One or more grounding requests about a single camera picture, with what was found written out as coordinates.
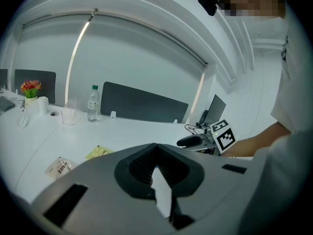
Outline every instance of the water bottle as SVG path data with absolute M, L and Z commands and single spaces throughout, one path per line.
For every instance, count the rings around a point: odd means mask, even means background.
M 98 103 L 99 103 L 99 92 L 98 86 L 92 86 L 92 93 L 88 99 L 88 121 L 95 122 L 98 119 Z

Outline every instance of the paper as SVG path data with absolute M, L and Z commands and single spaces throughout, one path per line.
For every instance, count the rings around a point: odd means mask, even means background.
M 98 145 L 92 152 L 90 152 L 85 157 L 85 159 L 92 159 L 92 158 L 100 157 L 103 155 L 110 154 L 112 152 L 114 152 L 114 151 Z
M 77 166 L 77 163 L 63 157 L 59 157 L 45 170 L 45 174 L 53 179 L 59 179 Z

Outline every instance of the white desk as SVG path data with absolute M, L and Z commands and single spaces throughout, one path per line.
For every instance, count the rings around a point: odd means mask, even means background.
M 179 139 L 190 134 L 184 128 L 184 124 L 111 119 L 106 116 L 100 118 L 100 121 L 90 123 L 87 114 L 84 113 L 76 125 L 61 124 L 52 131 L 25 168 L 15 193 L 32 202 L 53 182 L 45 175 L 45 170 L 59 156 L 80 164 L 98 145 L 113 151 L 153 142 L 176 145 Z M 156 191 L 159 209 L 167 215 L 170 209 L 171 190 L 158 170 L 154 172 L 153 179 L 153 188 L 160 189 Z
M 0 96 L 6 98 L 22 96 L 4 91 Z M 27 163 L 44 141 L 62 124 L 61 116 L 36 116 L 24 128 L 18 128 L 16 121 L 22 115 L 22 102 L 0 116 L 0 170 L 8 188 L 14 191 Z M 50 106 L 51 111 L 60 111 L 60 107 Z

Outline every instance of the monitor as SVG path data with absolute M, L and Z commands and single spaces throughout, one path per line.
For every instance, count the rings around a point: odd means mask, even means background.
M 212 124 L 218 122 L 223 114 L 226 104 L 215 95 L 211 103 L 210 109 L 204 117 L 203 124 Z

